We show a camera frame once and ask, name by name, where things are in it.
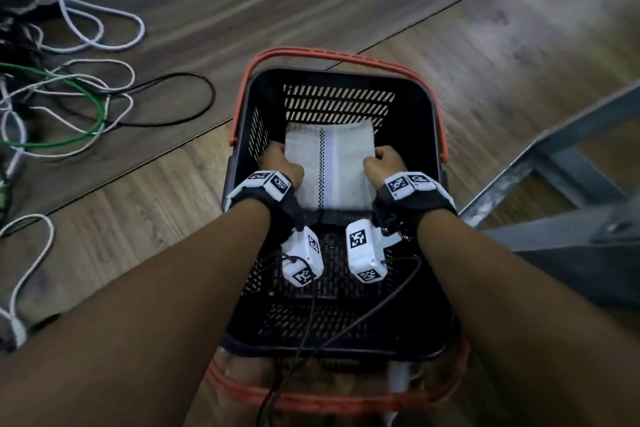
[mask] white tracking device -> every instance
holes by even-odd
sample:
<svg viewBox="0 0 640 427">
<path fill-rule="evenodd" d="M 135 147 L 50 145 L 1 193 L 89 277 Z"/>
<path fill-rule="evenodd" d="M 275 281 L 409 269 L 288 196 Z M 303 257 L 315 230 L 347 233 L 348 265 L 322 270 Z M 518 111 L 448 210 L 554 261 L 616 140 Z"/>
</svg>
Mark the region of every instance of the white tracking device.
<svg viewBox="0 0 640 427">
<path fill-rule="evenodd" d="M 398 233 L 385 237 L 371 220 L 357 220 L 346 230 L 349 270 L 364 284 L 384 280 L 387 276 L 384 249 L 402 240 Z"/>
<path fill-rule="evenodd" d="M 282 244 L 283 255 L 292 259 L 283 259 L 282 274 L 296 287 L 304 287 L 320 277 L 324 271 L 318 237 L 308 227 L 293 234 Z M 301 257 L 307 263 L 295 257 Z"/>
</svg>

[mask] shopping basket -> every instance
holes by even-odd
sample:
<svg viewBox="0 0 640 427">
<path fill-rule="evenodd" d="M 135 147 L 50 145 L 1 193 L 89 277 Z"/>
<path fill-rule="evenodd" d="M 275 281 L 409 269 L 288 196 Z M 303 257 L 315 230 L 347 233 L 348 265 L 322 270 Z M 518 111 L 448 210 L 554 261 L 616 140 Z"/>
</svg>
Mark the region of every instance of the shopping basket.
<svg viewBox="0 0 640 427">
<path fill-rule="evenodd" d="M 400 76 L 365 75 L 256 66 L 272 57 L 322 58 L 385 69 Z M 276 48 L 256 56 L 244 73 L 230 144 L 225 197 L 257 170 L 272 140 L 285 141 L 289 122 L 342 124 L 371 119 L 376 146 L 391 145 L 409 170 L 444 181 L 447 150 L 436 96 L 411 70 L 361 56 L 306 48 Z M 321 242 L 324 273 L 317 285 L 311 333 L 301 352 L 313 350 L 394 291 L 415 262 L 389 264 L 377 284 L 362 284 L 348 269 L 344 226 L 312 226 Z M 388 258 L 419 254 L 397 245 Z M 298 289 L 278 266 L 252 269 L 221 345 L 244 357 L 291 357 L 305 332 L 312 287 Z M 434 358 L 460 335 L 458 323 L 428 266 L 375 316 L 340 337 L 317 357 L 421 362 Z"/>
</svg>

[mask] wooden floor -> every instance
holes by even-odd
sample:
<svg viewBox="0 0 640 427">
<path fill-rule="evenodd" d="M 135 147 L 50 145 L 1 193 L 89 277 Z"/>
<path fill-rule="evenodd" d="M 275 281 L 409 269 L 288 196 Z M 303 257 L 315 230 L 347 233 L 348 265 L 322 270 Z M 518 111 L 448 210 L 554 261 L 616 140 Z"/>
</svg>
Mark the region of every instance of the wooden floor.
<svg viewBox="0 0 640 427">
<path fill-rule="evenodd" d="M 74 158 L 45 164 L 30 162 L 15 192 L 17 216 L 51 212 L 231 117 L 243 69 L 264 49 L 297 45 L 362 51 L 458 0 L 90 1 L 133 10 L 145 20 L 147 37 L 134 49 L 118 54 L 132 64 L 140 81 L 172 71 L 203 73 L 216 84 L 216 104 L 206 115 L 187 124 L 123 128 L 105 135 L 93 149 Z M 131 22 L 115 18 L 106 18 L 106 22 L 107 42 L 130 40 L 135 34 Z M 47 34 L 68 33 L 62 27 L 56 29 L 55 25 L 48 27 Z M 91 34 L 93 28 L 86 30 Z M 315 62 L 312 66 L 326 63 Z M 105 69 L 100 76 L 114 82 L 124 78 L 114 68 Z M 190 78 L 172 80 L 139 94 L 134 115 L 127 118 L 158 122 L 192 115 L 206 104 L 207 91 L 205 84 Z M 81 119 L 75 123 L 86 126 Z M 49 122 L 42 128 L 45 140 L 67 134 L 68 129 L 61 124 Z"/>
<path fill-rule="evenodd" d="M 462 205 L 540 131 L 640 78 L 638 26 L 640 0 L 464 0 L 366 54 L 401 62 L 435 86 L 449 140 L 451 192 Z M 639 129 L 630 122 L 585 146 L 625 188 L 640 181 Z M 24 289 L 22 317 L 37 321 L 73 307 L 214 219 L 230 155 L 228 132 L 227 124 L 205 133 L 54 213 L 56 241 Z M 534 189 L 529 199 L 536 199 L 538 184 L 527 185 Z M 517 205 L 527 208 L 527 198 L 520 196 Z M 1 243 L 2 301 L 43 242 L 42 227 L 32 225 Z M 434 425 L 482 424 L 492 409 L 501 412 L 497 424 L 517 424 L 500 402 L 483 396 L 490 387 L 478 375 L 472 413 L 455 396 L 453 413 L 442 414 L 446 422 L 432 419 Z M 213 425 L 213 403 L 202 395 L 205 387 L 196 402 L 199 420 L 190 417 L 191 424 Z"/>
</svg>

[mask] white cloth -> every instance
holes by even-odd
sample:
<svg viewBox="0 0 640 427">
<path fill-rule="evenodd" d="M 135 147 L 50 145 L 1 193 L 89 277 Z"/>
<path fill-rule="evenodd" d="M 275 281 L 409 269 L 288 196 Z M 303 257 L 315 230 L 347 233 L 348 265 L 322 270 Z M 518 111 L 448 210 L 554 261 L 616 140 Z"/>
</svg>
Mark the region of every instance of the white cloth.
<svg viewBox="0 0 640 427">
<path fill-rule="evenodd" d="M 305 169 L 296 193 L 304 209 L 371 211 L 376 191 L 362 166 L 370 155 L 375 155 L 371 120 L 287 126 L 285 156 Z"/>
</svg>

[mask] orange basket handle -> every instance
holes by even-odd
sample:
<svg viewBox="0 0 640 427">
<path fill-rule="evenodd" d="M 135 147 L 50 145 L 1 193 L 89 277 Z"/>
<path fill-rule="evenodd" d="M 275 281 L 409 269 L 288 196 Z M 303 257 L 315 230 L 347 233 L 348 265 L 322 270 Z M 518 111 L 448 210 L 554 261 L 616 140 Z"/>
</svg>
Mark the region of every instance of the orange basket handle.
<svg viewBox="0 0 640 427">
<path fill-rule="evenodd" d="M 284 392 L 278 399 L 276 408 L 295 412 L 315 414 L 358 415 L 384 412 L 401 412 L 403 410 L 424 410 L 437 407 L 447 400 L 456 390 L 467 370 L 470 347 L 463 337 L 453 374 L 443 383 L 430 391 L 392 393 L 383 396 L 345 397 L 319 396 L 303 393 Z M 206 379 L 220 388 L 232 400 L 260 406 L 269 389 L 253 387 L 236 382 L 220 370 L 211 361 Z"/>
<path fill-rule="evenodd" d="M 445 139 L 444 127 L 442 126 L 442 118 L 440 117 L 440 104 L 438 102 L 438 97 L 436 96 L 433 88 L 415 71 L 411 69 L 400 66 L 399 64 L 389 63 L 386 61 L 380 61 L 379 59 L 367 58 L 364 56 L 359 56 L 355 54 L 347 54 L 347 53 L 337 53 L 334 51 L 326 51 L 321 49 L 311 49 L 311 48 L 296 48 L 296 47 L 282 47 L 282 48 L 273 48 L 266 51 L 261 52 L 257 56 L 255 56 L 249 65 L 244 70 L 244 75 L 242 78 L 242 83 L 240 84 L 240 91 L 238 92 L 237 100 L 236 100 L 236 112 L 234 114 L 234 125 L 231 129 L 231 137 L 229 138 L 229 145 L 231 147 L 235 147 L 237 143 L 236 133 L 237 133 L 237 125 L 238 119 L 240 117 L 240 110 L 242 109 L 242 104 L 244 101 L 244 92 L 246 91 L 246 87 L 249 83 L 249 78 L 256 66 L 258 66 L 262 61 L 265 61 L 269 58 L 274 58 L 276 56 L 297 56 L 302 58 L 315 58 L 315 59 L 329 59 L 332 61 L 339 62 L 350 62 L 354 64 L 360 64 L 362 66 L 374 67 L 377 69 L 384 69 L 391 73 L 396 73 L 398 75 L 405 76 L 411 80 L 417 81 L 421 85 L 423 85 L 429 92 L 433 103 L 436 107 L 436 116 L 438 118 L 438 140 L 440 141 L 440 159 L 443 164 L 447 163 L 449 158 L 449 153 L 447 151 L 447 141 Z"/>
</svg>

